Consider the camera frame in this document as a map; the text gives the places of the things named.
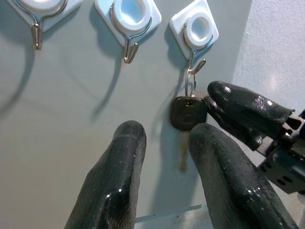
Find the white circular ring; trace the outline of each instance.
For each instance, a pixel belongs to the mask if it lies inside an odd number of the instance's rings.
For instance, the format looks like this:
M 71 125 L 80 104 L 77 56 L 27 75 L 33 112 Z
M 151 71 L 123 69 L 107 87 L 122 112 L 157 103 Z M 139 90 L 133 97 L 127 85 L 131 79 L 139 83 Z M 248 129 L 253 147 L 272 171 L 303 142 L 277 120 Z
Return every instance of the white circular ring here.
M 20 3 L 30 11 L 41 13 L 52 13 L 58 9 L 64 0 L 19 0 Z
M 148 0 L 137 0 L 142 8 L 142 19 L 138 23 L 127 22 L 122 14 L 122 3 L 124 0 L 114 0 L 114 18 L 123 31 L 137 32 L 143 30 L 151 17 L 151 7 Z
M 198 19 L 202 21 L 205 30 L 207 31 L 204 37 L 201 39 L 198 39 L 198 37 L 194 36 L 192 31 L 193 23 Z M 213 35 L 213 24 L 210 19 L 210 16 L 206 12 L 197 11 L 188 18 L 186 22 L 185 38 L 190 46 L 195 46 L 196 48 L 203 47 L 209 42 L 212 35 Z

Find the key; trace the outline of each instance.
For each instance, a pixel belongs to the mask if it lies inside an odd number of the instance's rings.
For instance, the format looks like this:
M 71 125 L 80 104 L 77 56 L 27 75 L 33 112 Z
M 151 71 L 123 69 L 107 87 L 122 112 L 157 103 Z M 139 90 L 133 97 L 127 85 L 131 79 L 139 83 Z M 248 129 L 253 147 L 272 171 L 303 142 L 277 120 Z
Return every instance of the key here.
M 191 131 L 197 124 L 205 123 L 206 116 L 207 108 L 202 98 L 180 96 L 172 103 L 171 124 L 180 131 Z

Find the black rubber finger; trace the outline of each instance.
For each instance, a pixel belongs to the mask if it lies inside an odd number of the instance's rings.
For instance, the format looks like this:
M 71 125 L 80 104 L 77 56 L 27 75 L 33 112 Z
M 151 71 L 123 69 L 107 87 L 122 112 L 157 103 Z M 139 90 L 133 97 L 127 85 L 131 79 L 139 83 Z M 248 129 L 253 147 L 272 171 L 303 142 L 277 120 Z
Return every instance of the black rubber finger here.
M 297 229 L 267 178 L 236 142 L 209 124 L 189 136 L 214 229 Z
M 222 129 L 237 137 L 253 151 L 262 144 L 266 135 L 255 129 L 246 127 L 230 117 L 227 117 L 224 111 L 213 99 L 211 99 L 211 97 L 205 97 L 204 102 L 207 105 L 208 113 L 216 120 Z
M 145 150 L 142 125 L 121 124 L 88 173 L 65 228 L 133 229 Z
M 281 133 L 283 124 L 293 111 L 229 83 L 212 82 L 208 86 L 208 93 L 226 116 L 273 139 Z

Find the wet gripper finger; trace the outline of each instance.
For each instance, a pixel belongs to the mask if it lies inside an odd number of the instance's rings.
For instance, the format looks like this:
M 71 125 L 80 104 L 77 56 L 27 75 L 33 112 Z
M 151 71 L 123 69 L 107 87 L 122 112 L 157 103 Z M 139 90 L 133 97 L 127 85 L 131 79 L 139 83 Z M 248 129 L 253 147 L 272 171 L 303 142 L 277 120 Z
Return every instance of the wet gripper finger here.
M 208 113 L 216 120 L 222 129 L 244 142 L 251 150 L 256 150 L 262 144 L 266 135 L 226 116 L 224 111 L 213 99 L 211 99 L 211 97 L 207 96 L 203 100 L 207 105 Z
M 220 81 L 210 83 L 208 93 L 226 116 L 273 139 L 293 111 L 246 88 Z
M 209 124 L 190 132 L 214 229 L 297 229 L 267 178 L 238 144 Z
M 143 126 L 121 124 L 88 173 L 65 229 L 133 229 L 145 150 Z

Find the white hook base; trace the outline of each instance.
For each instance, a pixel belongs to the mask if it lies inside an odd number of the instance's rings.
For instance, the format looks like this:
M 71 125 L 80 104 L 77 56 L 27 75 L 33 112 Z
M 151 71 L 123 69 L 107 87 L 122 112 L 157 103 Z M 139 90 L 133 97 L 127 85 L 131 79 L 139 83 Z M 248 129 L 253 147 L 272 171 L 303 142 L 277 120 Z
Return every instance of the white hook base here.
M 156 4 L 154 3 L 154 1 L 153 0 L 143 0 L 143 1 L 145 1 L 146 4 L 150 5 L 150 12 L 146 12 L 146 13 L 150 13 L 150 16 L 148 15 L 148 17 L 152 18 L 152 24 L 145 34 L 143 34 L 140 37 L 135 37 L 132 40 L 133 43 L 137 43 L 139 40 L 141 40 L 151 31 L 156 29 L 162 21 L 161 14 L 160 14 Z M 103 20 L 105 21 L 105 23 L 107 24 L 108 28 L 111 30 L 111 32 L 113 33 L 115 38 L 120 43 L 120 45 L 122 47 L 124 47 L 125 43 L 126 43 L 125 37 L 115 28 L 115 26 L 111 20 L 111 17 L 110 17 L 110 7 L 112 6 L 113 2 L 114 2 L 114 0 L 95 0 L 95 7 L 96 7 L 97 11 L 99 12 L 99 14 L 101 15 L 101 17 L 103 18 Z M 128 31 L 128 30 L 126 30 L 124 32 L 128 36 L 131 36 L 136 33 L 134 31 Z
M 71 12 L 73 12 L 75 9 L 77 9 L 81 3 L 84 0 L 68 0 L 67 6 L 66 8 L 63 10 L 63 12 L 61 12 L 59 15 L 53 17 L 53 18 L 49 18 L 46 19 L 43 22 L 43 27 L 42 27 L 42 31 L 45 32 L 47 30 L 49 30 L 50 28 L 52 28 L 54 25 L 56 25 L 58 22 L 60 22 L 62 19 L 64 19 L 66 16 L 68 16 Z M 12 0 L 7 0 L 7 2 L 16 10 L 16 12 L 18 14 L 20 14 L 20 16 L 29 24 L 32 25 L 34 23 L 33 18 L 31 18 L 27 13 L 23 12 L 21 9 L 19 9 L 14 1 Z M 39 13 L 36 10 L 31 11 L 33 14 L 37 15 L 38 17 L 40 16 L 44 16 L 44 15 L 48 15 L 49 12 L 43 12 L 43 13 Z
M 170 27 L 182 53 L 189 60 L 191 58 L 191 51 L 183 39 L 183 25 L 187 22 L 190 24 L 187 24 L 186 32 L 188 36 L 186 36 L 186 39 L 194 49 L 204 46 L 213 35 L 211 40 L 212 45 L 218 39 L 219 32 L 206 0 L 195 0 L 182 11 L 175 14 L 171 19 Z

